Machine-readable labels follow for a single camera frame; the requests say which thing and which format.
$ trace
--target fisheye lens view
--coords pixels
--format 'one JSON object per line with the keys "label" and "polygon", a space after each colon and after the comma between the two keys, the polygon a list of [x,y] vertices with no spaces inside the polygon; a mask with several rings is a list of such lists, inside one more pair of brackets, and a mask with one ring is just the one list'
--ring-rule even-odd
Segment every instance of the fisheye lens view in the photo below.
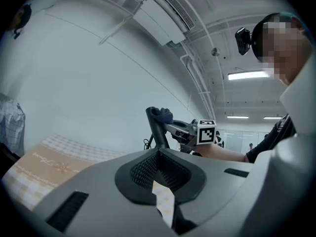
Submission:
{"label": "fisheye lens view", "polygon": [[276,236],[305,221],[315,38],[290,0],[17,0],[10,11],[0,200],[12,233]]}

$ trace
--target bed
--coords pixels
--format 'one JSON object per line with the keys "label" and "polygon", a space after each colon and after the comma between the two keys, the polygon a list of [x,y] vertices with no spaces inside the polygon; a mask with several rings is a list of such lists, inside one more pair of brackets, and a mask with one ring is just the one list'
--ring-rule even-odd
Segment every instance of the bed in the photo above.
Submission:
{"label": "bed", "polygon": [[[83,169],[123,155],[53,134],[21,157],[5,173],[2,183],[12,199],[32,211],[44,196]],[[153,193],[157,196],[157,208],[171,227],[174,195],[156,182]]]}

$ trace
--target black handle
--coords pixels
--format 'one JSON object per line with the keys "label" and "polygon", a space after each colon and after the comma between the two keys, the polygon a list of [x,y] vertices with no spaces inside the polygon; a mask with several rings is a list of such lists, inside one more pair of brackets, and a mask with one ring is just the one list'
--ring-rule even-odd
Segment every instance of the black handle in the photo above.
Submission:
{"label": "black handle", "polygon": [[163,124],[153,118],[152,111],[155,111],[154,107],[149,107],[146,109],[150,129],[152,130],[152,135],[156,142],[155,148],[170,148],[167,138],[164,134]]}

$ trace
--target air conditioner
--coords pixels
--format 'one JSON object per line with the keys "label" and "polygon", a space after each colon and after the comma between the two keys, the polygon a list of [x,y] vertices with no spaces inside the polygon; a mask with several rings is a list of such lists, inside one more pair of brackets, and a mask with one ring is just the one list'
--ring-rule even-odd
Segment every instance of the air conditioner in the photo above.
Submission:
{"label": "air conditioner", "polygon": [[178,0],[155,0],[176,22],[183,33],[195,27],[193,20]]}
{"label": "air conditioner", "polygon": [[178,44],[194,23],[177,0],[147,0],[133,18],[161,45]]}

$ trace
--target black and white square marker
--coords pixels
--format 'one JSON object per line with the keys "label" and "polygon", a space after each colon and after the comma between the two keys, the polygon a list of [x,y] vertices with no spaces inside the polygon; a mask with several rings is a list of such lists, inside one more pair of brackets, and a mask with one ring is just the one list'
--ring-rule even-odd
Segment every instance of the black and white square marker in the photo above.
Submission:
{"label": "black and white square marker", "polygon": [[200,120],[199,124],[215,124],[213,120]]}
{"label": "black and white square marker", "polygon": [[214,141],[214,136],[215,136],[215,128],[201,128],[199,130],[199,143],[204,143],[204,142],[213,142]]}

